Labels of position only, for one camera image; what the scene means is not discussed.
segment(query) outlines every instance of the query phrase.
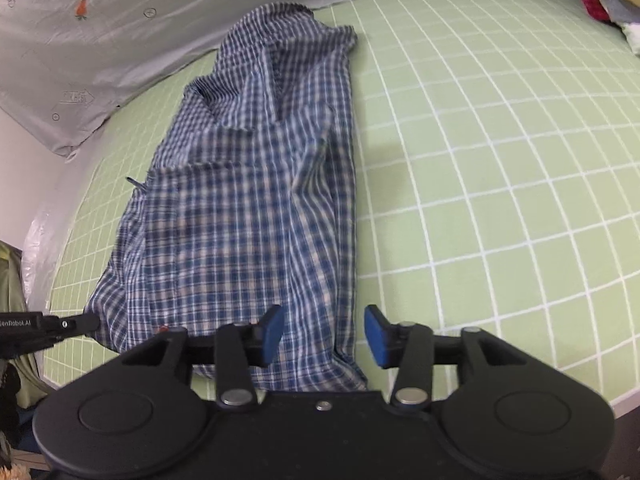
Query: bed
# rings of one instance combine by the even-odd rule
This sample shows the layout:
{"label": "bed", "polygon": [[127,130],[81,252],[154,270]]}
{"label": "bed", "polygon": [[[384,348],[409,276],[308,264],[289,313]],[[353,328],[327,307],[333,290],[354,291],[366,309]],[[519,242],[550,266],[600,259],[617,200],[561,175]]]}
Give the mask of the bed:
{"label": "bed", "polygon": [[[640,64],[579,0],[354,0],[356,318],[378,304],[437,333],[479,326],[599,391],[640,384]],[[49,296],[82,310],[142,181],[211,52],[119,110],[102,134]],[[113,357],[88,338],[44,354],[63,385]],[[356,358],[376,367],[357,326]],[[437,367],[434,396],[456,387]],[[193,388],[213,394],[209,381]]]}

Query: silver screw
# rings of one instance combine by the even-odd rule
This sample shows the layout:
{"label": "silver screw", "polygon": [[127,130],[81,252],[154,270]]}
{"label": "silver screw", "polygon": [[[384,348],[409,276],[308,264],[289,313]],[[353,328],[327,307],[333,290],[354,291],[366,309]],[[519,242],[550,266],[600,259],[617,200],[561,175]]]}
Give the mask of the silver screw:
{"label": "silver screw", "polygon": [[320,400],[316,404],[316,410],[319,412],[328,412],[332,407],[333,405],[328,400]]}
{"label": "silver screw", "polygon": [[426,402],[429,394],[420,388],[402,388],[396,392],[396,399],[407,406],[415,406]]}
{"label": "silver screw", "polygon": [[244,406],[254,400],[254,396],[252,396],[248,390],[238,388],[235,390],[227,390],[222,394],[220,399],[227,406]]}

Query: green cloth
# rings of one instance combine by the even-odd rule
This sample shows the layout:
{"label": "green cloth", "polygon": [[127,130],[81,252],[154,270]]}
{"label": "green cloth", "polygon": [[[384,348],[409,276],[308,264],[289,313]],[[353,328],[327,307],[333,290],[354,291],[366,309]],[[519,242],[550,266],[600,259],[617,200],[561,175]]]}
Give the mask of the green cloth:
{"label": "green cloth", "polygon": [[[20,257],[17,251],[0,242],[0,312],[26,312],[26,302],[20,280]],[[22,387],[17,395],[18,406],[29,408],[53,392],[40,379],[33,354],[10,361],[18,370]]]}

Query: plaid shirt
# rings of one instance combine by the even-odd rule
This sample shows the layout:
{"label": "plaid shirt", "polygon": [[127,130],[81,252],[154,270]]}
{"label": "plaid shirt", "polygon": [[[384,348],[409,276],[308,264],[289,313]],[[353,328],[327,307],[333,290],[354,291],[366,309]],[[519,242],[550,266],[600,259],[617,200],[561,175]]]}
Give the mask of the plaid shirt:
{"label": "plaid shirt", "polygon": [[[162,325],[212,333],[286,310],[255,384],[357,390],[351,27],[268,4],[229,32],[214,71],[184,91],[135,189],[87,311],[125,351]],[[213,375],[213,367],[197,370]]]}

